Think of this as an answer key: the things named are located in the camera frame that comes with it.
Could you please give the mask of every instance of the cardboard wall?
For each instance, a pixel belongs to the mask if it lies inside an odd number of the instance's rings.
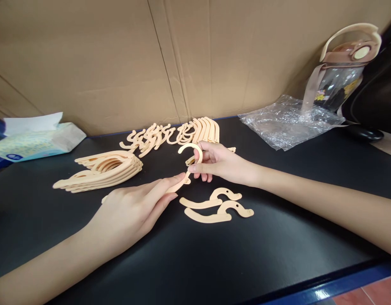
[[[236,115],[302,89],[340,28],[390,21],[391,0],[1,0],[0,117],[97,135]]]
[[[179,122],[144,0],[1,0],[0,84],[0,116],[64,111],[90,135]]]
[[[153,11],[160,2],[164,10]],[[391,21],[391,0],[149,4],[154,20],[167,19],[176,58],[166,66],[178,66],[189,113],[213,118],[269,105],[294,83],[306,80],[317,65],[310,59],[339,29],[370,22],[382,31]],[[163,44],[161,37],[167,35],[159,34],[164,29],[156,30]],[[307,63],[308,73],[301,73]]]

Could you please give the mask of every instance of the computer mouse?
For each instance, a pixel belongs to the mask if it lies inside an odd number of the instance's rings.
[[[383,139],[383,132],[378,129],[361,124],[353,124],[344,127],[346,132],[353,138],[366,143],[377,142]]]

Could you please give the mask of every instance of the blue table trim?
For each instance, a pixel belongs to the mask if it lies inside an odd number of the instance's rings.
[[[266,302],[264,305],[309,305],[366,286],[390,276],[391,261],[381,263],[380,265],[370,267],[336,280],[330,280],[327,283],[323,283],[303,291],[280,297],[273,301]]]

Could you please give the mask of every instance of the white tissue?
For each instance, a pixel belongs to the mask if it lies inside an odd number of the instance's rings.
[[[6,136],[13,136],[28,131],[56,130],[63,112],[36,116],[32,118],[4,118]]]

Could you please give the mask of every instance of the tissue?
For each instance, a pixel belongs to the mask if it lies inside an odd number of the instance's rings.
[[[59,124],[62,114],[4,119],[8,136],[0,141],[0,157],[21,162],[72,151],[86,134],[73,123]]]

